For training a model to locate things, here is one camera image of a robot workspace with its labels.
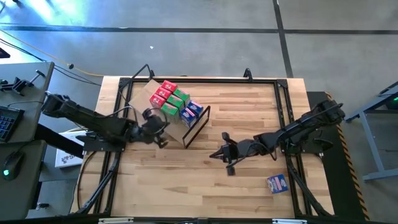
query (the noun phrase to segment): wooden table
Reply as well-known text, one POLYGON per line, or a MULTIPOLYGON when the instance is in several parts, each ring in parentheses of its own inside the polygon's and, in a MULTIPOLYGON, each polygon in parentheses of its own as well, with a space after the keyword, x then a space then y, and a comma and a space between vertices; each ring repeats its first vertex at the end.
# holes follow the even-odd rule
MULTIPOLYGON (((110 114, 114 109, 120 77, 104 77, 96 111, 110 114)), ((287 79, 295 119, 310 110, 304 80, 287 79)), ((145 83, 135 83, 133 94, 145 83)), ((292 218, 290 191, 270 193, 266 178, 284 174, 287 167, 278 150, 270 156, 250 157, 236 166, 236 175, 226 175, 226 164, 208 156, 224 143, 221 132, 240 141, 280 128, 274 88, 270 84, 179 83, 191 99, 211 106, 210 120, 188 149, 170 139, 165 149, 155 144, 126 146, 118 172, 113 217, 216 217, 292 218)), ((98 185, 104 153, 93 156, 80 185, 80 203, 98 185)), ((328 184, 321 160, 303 154, 307 185, 324 208, 333 213, 328 184)), ((304 210, 301 190, 300 208, 304 210)), ((108 189, 104 191, 103 207, 108 189)), ((71 212, 76 211, 76 193, 71 212)))

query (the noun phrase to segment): red box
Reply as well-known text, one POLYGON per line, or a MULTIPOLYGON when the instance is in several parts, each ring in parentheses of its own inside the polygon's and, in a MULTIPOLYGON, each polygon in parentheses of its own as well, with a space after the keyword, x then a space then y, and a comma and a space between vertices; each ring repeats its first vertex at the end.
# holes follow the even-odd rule
POLYGON ((159 87, 156 90, 156 94, 158 94, 159 96, 163 97, 165 100, 167 100, 169 98, 169 96, 172 94, 171 91, 166 90, 165 88, 159 87))
POLYGON ((149 102, 154 108, 161 108, 166 100, 155 93, 149 98, 149 102))
POLYGON ((177 84, 164 80, 162 88, 165 88, 166 90, 171 91, 173 93, 177 89, 177 84))

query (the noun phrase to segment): blue box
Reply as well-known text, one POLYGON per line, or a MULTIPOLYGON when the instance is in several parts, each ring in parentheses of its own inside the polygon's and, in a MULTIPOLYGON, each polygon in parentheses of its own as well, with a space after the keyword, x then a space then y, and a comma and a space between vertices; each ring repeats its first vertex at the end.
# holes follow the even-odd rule
POLYGON ((202 105, 195 103, 194 101, 190 100, 187 108, 189 108, 196 116, 199 117, 200 113, 203 111, 202 105))
POLYGON ((283 174, 268 177, 267 182, 272 194, 277 194, 288 190, 285 176, 283 174))
POLYGON ((184 108, 180 112, 181 121, 186 125, 186 127, 191 128, 196 121, 195 114, 188 108, 184 108))

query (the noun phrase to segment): black cable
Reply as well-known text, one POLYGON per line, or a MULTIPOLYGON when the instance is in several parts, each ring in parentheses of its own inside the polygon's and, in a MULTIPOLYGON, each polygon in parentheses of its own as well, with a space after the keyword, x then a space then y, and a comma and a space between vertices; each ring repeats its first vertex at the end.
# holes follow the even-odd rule
MULTIPOLYGON (((11 43, 9 43, 9 42, 3 40, 3 39, 0 39, 0 42, 1 42, 2 44, 4 44, 4 45, 8 46, 8 47, 12 47, 12 48, 14 48, 14 49, 17 49, 17 50, 21 51, 22 53, 25 53, 25 54, 30 55, 30 56, 32 56, 32 57, 35 57, 37 60, 40 60, 40 61, 42 61, 42 62, 46 62, 46 60, 44 60, 44 59, 42 59, 42 58, 40 58, 40 57, 38 57, 38 56, 36 56, 36 55, 34 55, 34 54, 28 52, 28 51, 25 50, 25 49, 22 49, 22 48, 20 48, 20 47, 14 45, 14 44, 11 44, 11 43)), ((84 77, 82 77, 82 76, 80 76, 80 75, 77 75, 76 73, 73 73, 73 72, 71 72, 71 71, 68 71, 68 70, 66 70, 66 69, 64 69, 64 68, 62 68, 62 67, 60 67, 60 66, 58 66, 58 65, 56 65, 56 67, 57 67, 57 68, 60 68, 60 69, 62 69, 62 70, 64 70, 64 71, 66 71, 66 72, 69 72, 69 73, 71 73, 72 75, 74 75, 74 76, 76 76, 76 77, 82 78, 82 79, 84 79, 84 80, 86 80, 86 81, 80 80, 80 79, 78 79, 78 78, 71 77, 71 76, 67 75, 67 74, 64 73, 64 72, 61 72, 59 69, 55 68, 55 70, 57 70, 58 72, 60 72, 60 73, 63 74, 63 75, 66 75, 66 76, 69 77, 69 78, 72 78, 72 79, 74 79, 74 80, 77 80, 77 81, 80 81, 80 82, 83 82, 83 83, 92 84, 92 85, 96 85, 96 86, 101 86, 100 84, 97 84, 97 83, 95 83, 95 82, 93 82, 93 81, 91 81, 91 80, 89 80, 89 79, 87 79, 87 78, 84 78, 84 77)))
POLYGON ((78 126, 79 128, 81 128, 82 130, 85 130, 87 132, 87 130, 85 128, 83 128, 82 126, 80 126, 78 123, 72 121, 76 126, 78 126))
MULTIPOLYGON (((127 102, 126 97, 123 96, 123 93, 120 91, 120 89, 118 89, 118 92, 119 92, 119 94, 122 96, 122 98, 124 99, 124 101, 127 102)), ((137 121, 137 123, 138 123, 136 109, 135 109, 129 102, 127 102, 127 104, 128 104, 129 106, 131 106, 131 108, 132 108, 132 110, 133 110, 133 112, 134 112, 135 121, 137 121)))
POLYGON ((69 211, 72 210, 73 200, 75 199, 75 190, 76 190, 76 186, 77 186, 77 181, 76 181, 75 186, 73 187, 73 191, 72 191, 72 192, 73 192, 73 193, 72 193, 72 200, 71 200, 71 204, 70 204, 69 211))
POLYGON ((269 152, 269 155, 272 157, 272 160, 273 160, 273 161, 276 161, 276 159, 277 159, 276 148, 274 149, 274 155, 272 155, 272 153, 270 152, 270 150, 269 150, 265 145, 263 145, 263 144, 261 144, 261 143, 260 143, 260 145, 262 145, 263 148, 269 152))
POLYGON ((392 95, 398 95, 398 93, 391 93, 391 94, 381 94, 381 95, 378 95, 378 97, 383 97, 383 96, 392 96, 392 95))
POLYGON ((99 85, 99 84, 97 84, 97 83, 87 82, 87 81, 83 81, 83 80, 80 80, 80 79, 75 78, 75 77, 71 77, 70 75, 67 75, 65 72, 62 72, 61 70, 59 70, 59 69, 57 69, 57 68, 54 68, 54 70, 57 70, 57 71, 60 72, 61 74, 66 75, 67 77, 69 77, 69 78, 71 78, 71 79, 74 79, 74 80, 77 80, 77 81, 80 81, 80 82, 83 82, 83 83, 91 84, 91 85, 101 86, 101 85, 99 85))
POLYGON ((94 154, 96 153, 96 151, 92 152, 86 159, 86 161, 83 163, 83 165, 81 165, 81 171, 80 171, 80 175, 79 178, 77 179, 77 192, 76 192, 76 200, 77 200, 77 208, 80 209, 80 194, 79 194, 79 189, 80 189, 80 182, 81 182, 81 177, 84 173, 85 167, 88 164, 88 162, 90 161, 90 159, 94 156, 94 154))
POLYGON ((113 115, 119 113, 120 111, 124 111, 125 109, 134 109, 134 108, 132 106, 125 106, 125 107, 123 107, 123 108, 121 108, 121 109, 119 109, 119 110, 117 110, 117 111, 115 111, 115 112, 113 112, 111 114, 108 114, 108 115, 103 116, 103 117, 97 117, 97 118, 108 118, 110 116, 113 116, 113 115))
POLYGON ((85 77, 82 77, 82 76, 80 76, 80 75, 77 75, 76 73, 73 73, 73 72, 71 72, 71 71, 69 71, 69 70, 67 70, 67 69, 62 68, 61 66, 58 66, 58 65, 55 65, 55 66, 56 66, 57 68, 59 68, 59 69, 62 69, 62 70, 64 70, 64 71, 66 71, 66 72, 68 72, 68 73, 70 73, 70 74, 76 76, 76 77, 82 78, 82 79, 84 79, 84 80, 90 82, 90 83, 93 84, 93 85, 101 86, 100 84, 97 84, 97 83, 95 83, 95 82, 93 82, 93 81, 91 81, 91 80, 89 80, 89 79, 87 79, 87 78, 85 78, 85 77))
POLYGON ((11 105, 18 104, 18 103, 40 103, 40 104, 43 104, 43 102, 41 102, 41 101, 20 101, 20 102, 10 103, 7 106, 11 106, 11 105))

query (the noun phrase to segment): concrete floor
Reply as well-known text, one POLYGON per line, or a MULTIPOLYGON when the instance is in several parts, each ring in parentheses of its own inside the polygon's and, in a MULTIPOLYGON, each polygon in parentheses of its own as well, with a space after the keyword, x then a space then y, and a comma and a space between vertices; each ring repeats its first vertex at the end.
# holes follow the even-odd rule
MULTIPOLYGON (((21 2, 18 7, 11 0, 6 1, 0 22, 35 26, 277 28, 272 0, 21 2)), ((279 4, 285 29, 398 29, 398 2, 394 0, 279 0, 279 4)), ((132 75, 148 63, 156 75, 240 77, 249 67, 255 77, 286 77, 278 34, 10 33, 87 71, 106 75, 132 75)), ((0 37, 20 45, 3 34, 0 37)), ((308 91, 329 91, 334 99, 345 104, 347 114, 397 81, 397 37, 286 35, 294 77, 304 78, 308 91)), ((4 48, 12 58, 0 63, 35 61, 4 48)), ((32 49, 31 52, 50 60, 32 49)), ((100 90, 97 86, 54 72, 51 92, 69 95, 86 107, 95 108, 100 90)), ((101 78, 88 78, 101 83, 101 78)), ((45 116, 40 122, 59 132, 75 127, 65 119, 45 116)), ((360 122, 344 124, 343 131, 358 178, 376 171, 360 122)), ((387 157, 398 157, 398 153, 389 152, 387 157)), ((388 166, 398 167, 398 159, 388 161, 388 166)), ((71 180, 45 182, 43 188, 47 190, 40 194, 40 201, 53 208, 31 211, 29 217, 67 213, 77 170, 42 174, 44 180, 71 180), (60 196, 53 197, 54 191, 60 196)), ((395 223, 398 177, 360 183, 371 220, 395 223)))

